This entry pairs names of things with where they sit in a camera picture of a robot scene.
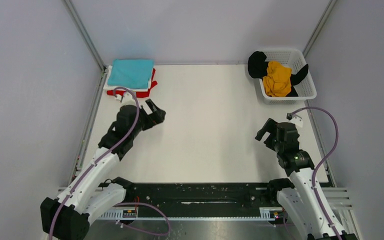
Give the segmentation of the cyan t-shirt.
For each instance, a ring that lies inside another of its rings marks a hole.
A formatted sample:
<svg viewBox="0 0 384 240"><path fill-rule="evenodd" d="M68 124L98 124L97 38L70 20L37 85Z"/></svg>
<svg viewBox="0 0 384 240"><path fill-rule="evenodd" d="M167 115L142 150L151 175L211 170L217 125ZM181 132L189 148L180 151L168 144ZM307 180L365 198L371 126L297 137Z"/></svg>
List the cyan t-shirt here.
<svg viewBox="0 0 384 240"><path fill-rule="evenodd" d="M153 69L152 59L115 59L107 85L131 90L148 89Z"/></svg>

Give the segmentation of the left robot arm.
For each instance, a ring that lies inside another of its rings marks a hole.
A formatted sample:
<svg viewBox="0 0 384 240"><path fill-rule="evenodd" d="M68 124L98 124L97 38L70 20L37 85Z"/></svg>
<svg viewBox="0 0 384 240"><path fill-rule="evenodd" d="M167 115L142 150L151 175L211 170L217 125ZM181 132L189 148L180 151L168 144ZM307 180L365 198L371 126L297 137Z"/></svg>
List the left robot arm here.
<svg viewBox="0 0 384 240"><path fill-rule="evenodd" d="M94 193L133 147L138 134L164 122L166 111L151 99L145 102L150 114L135 99L122 102L88 165L56 198L47 197L42 201L42 229L49 239L83 240L91 225L111 207L118 203L128 206L134 202L134 190L118 183L110 183L98 195Z"/></svg>

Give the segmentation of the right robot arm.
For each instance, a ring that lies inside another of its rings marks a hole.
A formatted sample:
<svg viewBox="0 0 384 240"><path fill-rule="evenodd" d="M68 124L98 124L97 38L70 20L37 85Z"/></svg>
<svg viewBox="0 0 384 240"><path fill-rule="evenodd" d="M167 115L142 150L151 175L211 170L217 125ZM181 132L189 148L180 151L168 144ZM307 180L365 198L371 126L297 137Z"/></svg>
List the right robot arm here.
<svg viewBox="0 0 384 240"><path fill-rule="evenodd" d="M292 219L304 240L355 240L357 236L343 227L330 207L316 177L309 153L300 148L299 133L291 122L277 122L269 118L257 132L255 139L276 153L285 178L270 180L267 201L279 206Z"/></svg>

